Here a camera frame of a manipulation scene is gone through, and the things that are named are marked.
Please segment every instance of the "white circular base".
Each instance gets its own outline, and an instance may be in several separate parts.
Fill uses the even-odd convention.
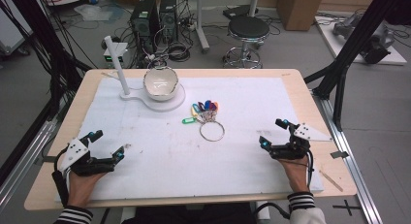
[[[140,100],[142,101],[149,109],[156,112],[169,112],[173,111],[176,108],[180,107],[185,100],[185,90],[184,87],[180,84],[175,96],[167,101],[156,101],[148,97],[144,89],[140,90],[130,90],[130,94],[124,94],[124,91],[120,93],[120,97],[123,100]]]

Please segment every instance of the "computer tower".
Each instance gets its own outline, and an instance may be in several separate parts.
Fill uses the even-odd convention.
[[[148,53],[154,53],[160,42],[160,22],[155,0],[138,0],[130,22],[135,36],[139,36],[136,42],[143,44]]]
[[[177,0],[161,0],[160,3],[160,26],[163,29],[162,37],[164,43],[178,40],[177,24]]]

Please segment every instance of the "bowl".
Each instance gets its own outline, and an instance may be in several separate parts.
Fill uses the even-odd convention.
[[[148,97],[156,101],[172,99],[179,88],[177,73],[170,67],[150,69],[145,73],[143,83]]]

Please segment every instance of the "striped cuff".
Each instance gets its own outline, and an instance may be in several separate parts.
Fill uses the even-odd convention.
[[[79,223],[90,224],[93,213],[85,208],[66,206],[60,213],[56,223]]]
[[[289,195],[288,201],[290,202],[291,210],[300,208],[315,208],[314,197],[310,192],[298,192]]]

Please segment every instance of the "black stool seat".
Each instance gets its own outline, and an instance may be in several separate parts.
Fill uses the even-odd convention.
[[[256,17],[238,16],[230,21],[229,30],[241,38],[261,38],[269,33],[269,26]]]

